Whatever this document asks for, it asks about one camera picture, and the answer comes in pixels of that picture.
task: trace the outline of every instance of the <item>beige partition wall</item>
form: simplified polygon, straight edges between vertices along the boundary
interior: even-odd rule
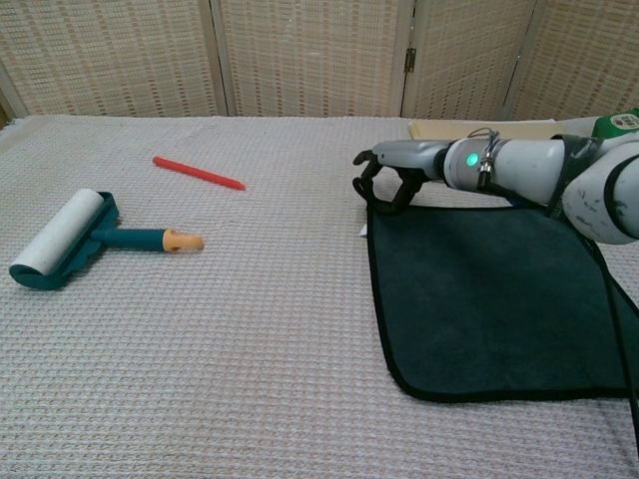
[[[207,0],[0,1],[0,64],[28,114],[226,113]]]
[[[539,1],[506,114],[563,119],[639,106],[639,1]]]
[[[534,0],[417,0],[402,115],[497,117]]]
[[[398,116],[412,3],[213,0],[230,111]]]

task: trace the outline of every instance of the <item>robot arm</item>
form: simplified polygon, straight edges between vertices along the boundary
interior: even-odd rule
[[[613,244],[639,240],[639,133],[603,142],[499,140],[495,134],[380,143],[355,158],[356,165],[368,164],[353,185],[388,215],[405,210],[428,181],[543,206],[561,201],[568,220],[586,237]],[[390,204],[372,191],[372,179],[383,167],[395,169],[402,179]]]

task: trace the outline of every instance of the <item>white textured tablecloth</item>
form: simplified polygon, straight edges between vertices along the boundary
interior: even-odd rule
[[[350,182],[359,151],[399,138],[406,120],[362,118],[36,117],[1,132],[0,476],[637,477],[624,400],[442,405],[393,383]],[[58,291],[13,282],[6,266],[80,188],[112,192],[122,227],[207,246],[108,249]],[[419,201],[499,202],[442,186]],[[637,251],[605,249],[635,300]]]

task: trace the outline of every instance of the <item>black cloth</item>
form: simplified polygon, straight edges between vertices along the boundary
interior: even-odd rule
[[[542,210],[368,211],[386,364],[407,393],[443,402],[626,397],[604,272]],[[614,301],[639,383],[639,311]]]

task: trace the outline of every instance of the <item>red marker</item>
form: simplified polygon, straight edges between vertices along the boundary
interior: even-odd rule
[[[190,167],[189,165],[184,165],[182,163],[172,162],[171,160],[167,160],[164,157],[153,157],[153,163],[158,167],[173,170],[174,172],[184,173],[185,175],[190,175],[201,180],[206,180],[207,182],[216,183],[218,185],[222,185],[223,187],[233,188],[234,190],[245,190],[247,188],[244,186],[244,184],[236,180],[221,177],[220,175],[216,175],[215,173],[207,172],[206,170],[200,170],[199,168]]]

